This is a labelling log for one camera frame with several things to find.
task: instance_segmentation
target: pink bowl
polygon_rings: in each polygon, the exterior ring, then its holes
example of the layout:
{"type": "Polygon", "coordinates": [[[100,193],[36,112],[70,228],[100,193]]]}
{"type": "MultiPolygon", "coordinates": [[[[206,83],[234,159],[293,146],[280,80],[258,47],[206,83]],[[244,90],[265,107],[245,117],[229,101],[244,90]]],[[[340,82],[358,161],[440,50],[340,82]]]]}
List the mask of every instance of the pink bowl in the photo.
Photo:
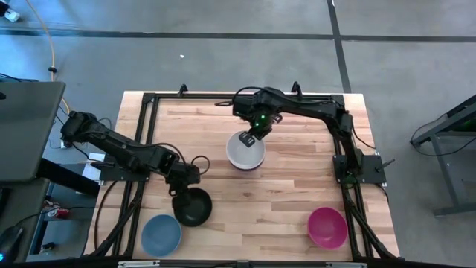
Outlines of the pink bowl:
{"type": "Polygon", "coordinates": [[[347,224],[334,208],[318,208],[311,213],[307,230],[312,241],[325,249],[337,249],[347,239],[347,224]]]}

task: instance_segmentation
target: wooden table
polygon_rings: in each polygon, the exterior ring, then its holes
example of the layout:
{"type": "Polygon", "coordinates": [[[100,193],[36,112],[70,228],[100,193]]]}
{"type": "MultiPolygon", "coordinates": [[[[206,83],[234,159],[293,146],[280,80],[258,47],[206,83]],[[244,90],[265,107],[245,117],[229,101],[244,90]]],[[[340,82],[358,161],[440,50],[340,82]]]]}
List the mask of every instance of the wooden table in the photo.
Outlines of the wooden table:
{"type": "MultiPolygon", "coordinates": [[[[143,92],[124,92],[115,130],[134,138],[143,92]]],[[[364,97],[344,95],[346,109],[354,117],[356,132],[373,144],[364,97]]],[[[167,259],[266,260],[266,261],[349,261],[350,245],[337,250],[320,249],[309,239],[306,222],[311,211],[329,206],[342,211],[341,189],[336,184],[332,136],[322,121],[283,114],[283,121],[266,136],[266,158],[253,171],[240,171],[227,160],[225,145],[235,132],[248,124],[231,115],[231,107],[214,106],[216,100],[161,99],[153,143],[169,142],[190,161],[203,154],[211,160],[200,188],[212,197],[213,211],[199,227],[182,227],[180,247],[167,259]]],[[[150,117],[145,120],[143,143],[150,117]]],[[[366,154],[373,153],[357,141],[366,154]]],[[[204,167],[205,162],[197,162],[204,167]]],[[[125,182],[118,182],[107,196],[98,223],[99,243],[118,220],[125,182]]],[[[386,247],[398,255],[387,200],[375,185],[362,185],[367,221],[386,247]]],[[[107,185],[100,190],[97,206],[107,185]]],[[[152,175],[142,202],[134,258],[152,258],[141,246],[145,223],[157,214],[171,214],[171,198],[164,178],[152,175]]],[[[364,254],[361,229],[357,227],[359,249],[364,254]]],[[[126,247],[126,226],[121,251],[126,247]]],[[[94,221],[89,229],[85,253],[92,252],[94,221]]]]}

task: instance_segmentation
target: white bowl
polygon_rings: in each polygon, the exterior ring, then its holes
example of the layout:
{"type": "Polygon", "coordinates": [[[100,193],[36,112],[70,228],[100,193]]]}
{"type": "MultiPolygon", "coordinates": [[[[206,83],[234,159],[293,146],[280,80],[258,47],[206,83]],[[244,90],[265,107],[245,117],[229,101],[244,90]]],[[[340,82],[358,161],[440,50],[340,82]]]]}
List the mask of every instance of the white bowl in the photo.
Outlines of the white bowl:
{"type": "Polygon", "coordinates": [[[243,132],[234,133],[230,137],[226,144],[226,156],[236,168],[252,170],[259,167],[265,159],[265,142],[255,139],[256,142],[248,148],[239,139],[239,134],[243,132]]]}

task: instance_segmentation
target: concrete floor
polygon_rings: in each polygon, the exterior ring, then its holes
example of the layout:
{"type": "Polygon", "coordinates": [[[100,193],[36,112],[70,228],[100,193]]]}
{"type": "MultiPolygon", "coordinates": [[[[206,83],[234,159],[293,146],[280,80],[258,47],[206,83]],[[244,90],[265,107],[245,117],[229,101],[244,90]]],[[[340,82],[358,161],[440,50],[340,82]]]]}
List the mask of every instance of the concrete floor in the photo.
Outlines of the concrete floor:
{"type": "MultiPolygon", "coordinates": [[[[334,0],[342,34],[471,36],[471,0],[334,0]]],[[[331,34],[324,0],[56,0],[32,3],[54,29],[101,31],[331,34]]],[[[25,21],[0,28],[37,28],[23,1],[11,3],[25,21]]],[[[333,41],[55,37],[58,80],[72,109],[115,121],[124,90],[235,91],[242,86],[342,93],[333,41]]],[[[436,219],[450,205],[437,160],[416,153],[413,131],[475,92],[476,43],[343,42],[352,92],[363,93],[384,159],[390,209],[401,256],[473,267],[476,213],[436,219]]],[[[44,36],[0,36],[0,72],[48,80],[44,36]]],[[[59,144],[59,125],[51,133],[59,144]]],[[[471,157],[476,146],[452,156],[471,157]]],[[[93,147],[84,148],[93,151],[93,147]]],[[[47,148],[56,162],[78,162],[75,150],[47,148]]]]}

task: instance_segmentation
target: blue bowl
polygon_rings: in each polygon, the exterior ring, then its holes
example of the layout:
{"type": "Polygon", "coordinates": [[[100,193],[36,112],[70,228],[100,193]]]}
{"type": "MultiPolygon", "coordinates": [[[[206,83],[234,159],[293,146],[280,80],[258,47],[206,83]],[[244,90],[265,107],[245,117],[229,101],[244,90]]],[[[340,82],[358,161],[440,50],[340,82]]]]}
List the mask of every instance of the blue bowl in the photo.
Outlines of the blue bowl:
{"type": "Polygon", "coordinates": [[[164,257],[174,252],[180,240],[180,223],[170,215],[157,215],[142,229],[142,248],[154,257],[164,257]]]}

